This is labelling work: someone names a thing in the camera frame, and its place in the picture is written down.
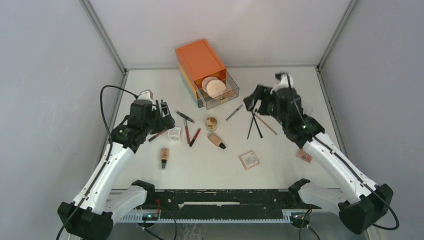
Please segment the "clear top drawer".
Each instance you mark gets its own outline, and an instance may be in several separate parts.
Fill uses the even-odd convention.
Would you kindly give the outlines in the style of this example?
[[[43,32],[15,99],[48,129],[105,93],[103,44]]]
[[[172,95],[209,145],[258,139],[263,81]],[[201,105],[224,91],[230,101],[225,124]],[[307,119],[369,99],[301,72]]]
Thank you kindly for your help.
[[[195,86],[195,92],[198,107],[209,110],[237,98],[240,88],[227,71],[223,79],[204,78],[200,86]]]

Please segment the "red lipstick black cap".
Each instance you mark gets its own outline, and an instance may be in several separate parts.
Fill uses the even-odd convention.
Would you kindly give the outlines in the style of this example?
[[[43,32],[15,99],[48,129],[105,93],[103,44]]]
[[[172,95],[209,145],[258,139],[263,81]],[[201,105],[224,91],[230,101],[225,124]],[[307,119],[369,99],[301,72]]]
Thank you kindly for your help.
[[[196,131],[196,133],[195,133],[194,137],[193,137],[193,138],[192,138],[192,140],[190,141],[190,143],[189,143],[189,146],[190,146],[190,147],[192,147],[192,146],[194,145],[194,143],[195,143],[195,141],[196,141],[197,137],[199,136],[200,132],[201,132],[201,128],[199,128],[199,129]]]

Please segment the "round beige powder puff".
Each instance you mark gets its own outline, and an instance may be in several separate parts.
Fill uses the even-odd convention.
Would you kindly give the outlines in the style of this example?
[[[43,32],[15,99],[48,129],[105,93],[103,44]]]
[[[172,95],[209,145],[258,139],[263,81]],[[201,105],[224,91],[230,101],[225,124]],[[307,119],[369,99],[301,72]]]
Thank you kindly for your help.
[[[226,90],[226,84],[221,80],[212,80],[208,83],[206,87],[206,93],[211,98],[216,98],[222,95]]]

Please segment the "orange three-drawer organizer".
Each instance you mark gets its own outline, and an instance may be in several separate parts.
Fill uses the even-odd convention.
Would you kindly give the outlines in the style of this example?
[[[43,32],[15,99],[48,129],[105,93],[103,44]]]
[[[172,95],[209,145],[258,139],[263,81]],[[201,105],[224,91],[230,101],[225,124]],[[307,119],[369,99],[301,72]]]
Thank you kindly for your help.
[[[198,108],[202,108],[197,90],[203,90],[202,83],[208,77],[226,82],[227,68],[205,38],[175,49],[181,78]]]

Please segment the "square blush compact box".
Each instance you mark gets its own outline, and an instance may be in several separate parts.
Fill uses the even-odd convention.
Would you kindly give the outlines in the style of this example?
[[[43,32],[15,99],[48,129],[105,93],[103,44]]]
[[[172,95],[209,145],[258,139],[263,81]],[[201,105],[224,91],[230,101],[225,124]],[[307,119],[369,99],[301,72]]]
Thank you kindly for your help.
[[[249,170],[260,164],[260,161],[253,150],[239,155],[238,158],[245,170]]]

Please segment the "eyeshadow palette clear case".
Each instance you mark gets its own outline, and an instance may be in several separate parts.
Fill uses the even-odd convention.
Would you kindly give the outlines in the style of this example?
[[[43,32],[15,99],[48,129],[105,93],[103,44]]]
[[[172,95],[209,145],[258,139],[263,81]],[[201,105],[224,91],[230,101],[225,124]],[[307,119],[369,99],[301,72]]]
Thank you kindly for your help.
[[[307,163],[311,163],[313,159],[313,157],[310,154],[308,154],[306,151],[304,151],[303,149],[299,149],[296,153],[296,156]]]

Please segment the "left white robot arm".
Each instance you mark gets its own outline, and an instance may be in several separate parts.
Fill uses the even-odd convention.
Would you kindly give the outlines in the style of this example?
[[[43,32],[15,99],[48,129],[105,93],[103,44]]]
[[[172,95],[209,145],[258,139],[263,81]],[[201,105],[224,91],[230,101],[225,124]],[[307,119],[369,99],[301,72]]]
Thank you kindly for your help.
[[[140,145],[149,135],[175,127],[165,101],[136,99],[123,121],[111,131],[111,141],[82,190],[70,202],[62,202],[57,210],[62,227],[68,233],[84,240],[106,240],[117,221],[132,209],[153,207],[157,196],[135,181],[118,198],[108,201],[110,192]]]

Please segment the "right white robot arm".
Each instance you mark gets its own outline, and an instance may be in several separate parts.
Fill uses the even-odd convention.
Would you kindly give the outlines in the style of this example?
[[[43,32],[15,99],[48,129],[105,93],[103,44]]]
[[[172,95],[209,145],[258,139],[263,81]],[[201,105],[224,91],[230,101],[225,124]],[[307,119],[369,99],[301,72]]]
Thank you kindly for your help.
[[[377,227],[377,221],[387,213],[395,220],[395,226],[387,230],[399,228],[399,219],[390,206],[393,190],[367,177],[335,146],[324,127],[304,113],[296,90],[257,85],[243,103],[249,112],[273,117],[285,136],[318,162],[340,188],[330,190],[303,178],[291,186],[294,191],[289,194],[289,203],[293,207],[310,204],[332,212],[357,235],[371,226]]]

